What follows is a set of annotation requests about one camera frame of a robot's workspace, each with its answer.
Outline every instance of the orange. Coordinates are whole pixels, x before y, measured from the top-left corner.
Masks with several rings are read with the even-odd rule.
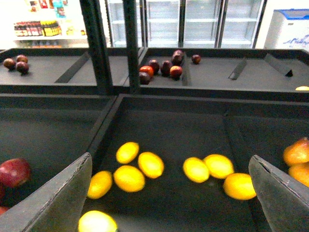
[[[104,196],[112,187],[112,173],[101,171],[95,174],[90,181],[87,197],[99,199]]]
[[[228,175],[234,173],[232,161],[223,155],[212,154],[206,156],[203,160],[211,176],[218,179],[225,179]]]
[[[309,162],[309,140],[304,137],[288,146],[283,152],[283,160],[289,166]]]
[[[293,165],[289,169],[289,175],[309,187],[309,162]]]
[[[249,200],[256,196],[251,176],[245,173],[229,175],[223,183],[224,192],[237,200]]]
[[[148,75],[150,75],[151,79],[154,77],[154,69],[151,66],[142,66],[140,68],[140,72],[145,72],[148,73]]]
[[[162,159],[152,152],[141,153],[139,155],[138,165],[145,176],[152,179],[158,178],[164,171]]]
[[[114,172],[116,185],[126,192],[138,192],[145,186],[145,177],[136,167],[123,165]]]
[[[206,164],[196,157],[190,157],[184,161],[183,172],[190,180],[196,183],[202,183],[209,178]]]

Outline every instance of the bin divider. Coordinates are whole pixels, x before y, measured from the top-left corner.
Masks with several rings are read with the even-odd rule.
[[[264,60],[282,75],[287,77],[293,76],[292,68],[283,64],[279,59],[274,58],[270,53],[266,54]]]

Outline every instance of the red fruit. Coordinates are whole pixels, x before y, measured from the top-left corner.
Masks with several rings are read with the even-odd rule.
[[[200,55],[193,55],[191,59],[192,59],[192,62],[194,64],[198,64],[201,61],[201,56]]]
[[[172,56],[172,63],[173,63],[173,65],[175,65],[175,66],[181,65],[182,60],[183,60],[183,57],[181,56],[180,53],[174,53],[173,54],[173,56]]]
[[[151,79],[153,79],[153,77],[154,77],[154,70],[150,66],[142,66],[140,68],[140,72],[148,73],[150,75]]]
[[[170,72],[171,78],[173,78],[176,81],[176,80],[179,80],[183,72],[183,69],[180,66],[173,66],[171,67],[169,72]]]
[[[8,211],[10,208],[5,206],[0,206],[0,215],[4,214],[6,211]]]
[[[10,159],[0,165],[0,182],[11,188],[27,182],[30,174],[30,165],[23,158]]]
[[[141,85],[147,85],[151,81],[150,75],[146,72],[140,72],[139,76],[140,76],[140,84]]]
[[[154,75],[157,75],[160,69],[159,62],[156,59],[152,59],[149,61],[148,65],[154,70]]]
[[[162,66],[161,66],[162,76],[169,76],[169,71],[172,66],[173,64],[169,60],[163,61]]]
[[[18,55],[16,58],[17,62],[25,62],[28,63],[28,57],[26,57],[25,55]]]
[[[12,58],[7,58],[4,60],[3,65],[5,68],[8,68],[10,71],[15,69],[16,62]]]
[[[29,65],[26,62],[18,62],[16,64],[16,69],[19,71],[21,74],[27,74],[29,71]]]

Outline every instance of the yellow lemon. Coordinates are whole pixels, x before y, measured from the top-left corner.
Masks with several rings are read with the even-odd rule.
[[[112,173],[101,171],[95,174],[90,181],[87,197],[99,199],[103,197],[112,187]]]
[[[123,144],[116,153],[116,159],[121,164],[130,163],[139,152],[140,146],[135,142]]]
[[[97,210],[85,213],[78,221],[78,232],[115,232],[117,227],[111,216]]]
[[[116,185],[126,192],[138,192],[145,186],[145,177],[136,167],[123,165],[114,172]]]
[[[256,196],[251,176],[245,173],[229,175],[223,183],[224,192],[237,200],[249,200]]]
[[[158,178],[164,171],[162,159],[152,152],[141,153],[139,155],[138,164],[141,171],[152,179]]]
[[[297,87],[295,90],[298,90],[298,91],[309,91],[309,87],[308,86],[300,86],[300,87]]]
[[[212,154],[205,157],[204,162],[211,176],[218,179],[225,179],[228,175],[234,173],[232,161],[223,155]]]
[[[209,171],[206,164],[199,158],[190,157],[183,163],[184,174],[196,183],[202,183],[209,178]]]

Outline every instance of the glass refrigerator door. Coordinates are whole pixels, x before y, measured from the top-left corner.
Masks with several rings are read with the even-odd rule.
[[[114,47],[126,46],[126,28],[124,21],[124,8],[122,0],[108,0],[108,14],[110,18],[112,43]],[[136,18],[138,43],[141,47],[141,28],[140,28],[140,0],[136,0]]]
[[[263,0],[230,0],[223,31],[222,48],[252,48]]]
[[[148,47],[178,47],[180,0],[147,0]]]
[[[213,48],[220,0],[186,0],[184,47]]]

